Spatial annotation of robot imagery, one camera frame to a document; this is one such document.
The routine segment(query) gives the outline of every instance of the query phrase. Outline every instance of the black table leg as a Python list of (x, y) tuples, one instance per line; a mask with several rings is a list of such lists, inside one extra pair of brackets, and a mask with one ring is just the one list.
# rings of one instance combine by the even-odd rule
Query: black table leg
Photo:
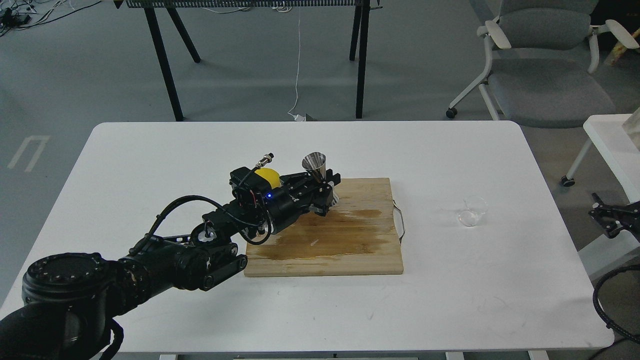
[(166, 57), (166, 51), (164, 50), (162, 36), (160, 35), (160, 27), (158, 26), (156, 10), (153, 8), (145, 8), (145, 15), (147, 16), (149, 31), (151, 32), (151, 38), (154, 41), (154, 47), (156, 48), (158, 62), (160, 63), (160, 69), (162, 70), (164, 84), (166, 85), (166, 91), (169, 94), (169, 100), (171, 101), (171, 107), (173, 108), (175, 120), (182, 121), (184, 119), (184, 116), (182, 115), (180, 100), (178, 100), (178, 92), (175, 90), (173, 76), (171, 75), (171, 68), (169, 68), (169, 60)]
[(356, 119), (362, 119), (364, 103), (364, 76), (367, 70), (367, 40), (369, 39), (369, 13), (371, 0), (362, 1), (362, 23), (360, 24), (360, 59), (358, 62), (358, 93), (356, 94)]
[(353, 16), (353, 32), (351, 33), (351, 51), (349, 52), (349, 60), (356, 60), (356, 48), (358, 47), (358, 35), (360, 34), (360, 21), (362, 21), (362, 6), (356, 6), (356, 12)]
[(187, 33), (187, 29), (184, 28), (184, 24), (178, 15), (178, 11), (175, 8), (167, 8), (166, 11), (169, 13), (171, 20), (173, 20), (175, 28), (178, 29), (178, 33), (180, 33), (180, 37), (182, 37), (184, 45), (187, 46), (187, 50), (189, 50), (189, 54), (191, 54), (193, 61), (195, 63), (200, 63), (200, 55), (198, 55), (198, 51), (196, 51), (196, 47), (193, 45), (191, 37), (189, 37), (189, 33)]

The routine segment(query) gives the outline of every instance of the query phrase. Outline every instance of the chair wheel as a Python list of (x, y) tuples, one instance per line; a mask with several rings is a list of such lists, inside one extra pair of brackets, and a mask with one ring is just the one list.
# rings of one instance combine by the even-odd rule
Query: chair wheel
[(446, 114), (449, 119), (453, 119), (458, 114), (458, 111), (456, 110), (456, 108), (449, 108), (447, 109)]
[(573, 186), (575, 184), (575, 180), (574, 179), (567, 179), (566, 175), (565, 175), (565, 176), (562, 177), (562, 179), (560, 179), (560, 183), (565, 188), (569, 188), (569, 187), (571, 187), (571, 186)]

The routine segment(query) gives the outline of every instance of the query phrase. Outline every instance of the yellow ball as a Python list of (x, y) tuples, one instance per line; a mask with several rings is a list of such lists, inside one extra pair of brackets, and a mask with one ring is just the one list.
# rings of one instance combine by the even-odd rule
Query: yellow ball
[(273, 170), (272, 168), (263, 167), (256, 170), (255, 173), (260, 175), (261, 178), (265, 179), (266, 181), (269, 181), (269, 184), (271, 185), (271, 189), (280, 187), (280, 174), (278, 174), (276, 170)]

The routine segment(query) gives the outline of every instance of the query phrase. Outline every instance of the metal cup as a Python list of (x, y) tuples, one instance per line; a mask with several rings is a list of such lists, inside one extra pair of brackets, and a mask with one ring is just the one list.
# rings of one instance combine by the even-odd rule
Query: metal cup
[(326, 177), (326, 156), (322, 152), (312, 152), (302, 159), (302, 167), (321, 183)]

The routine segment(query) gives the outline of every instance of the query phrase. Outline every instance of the clear glass cup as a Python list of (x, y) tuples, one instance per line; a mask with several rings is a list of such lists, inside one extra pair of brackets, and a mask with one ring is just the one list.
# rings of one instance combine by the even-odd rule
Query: clear glass cup
[(488, 211), (486, 201), (480, 196), (473, 195), (465, 197), (463, 202), (465, 208), (457, 213), (458, 221), (464, 226), (476, 226)]

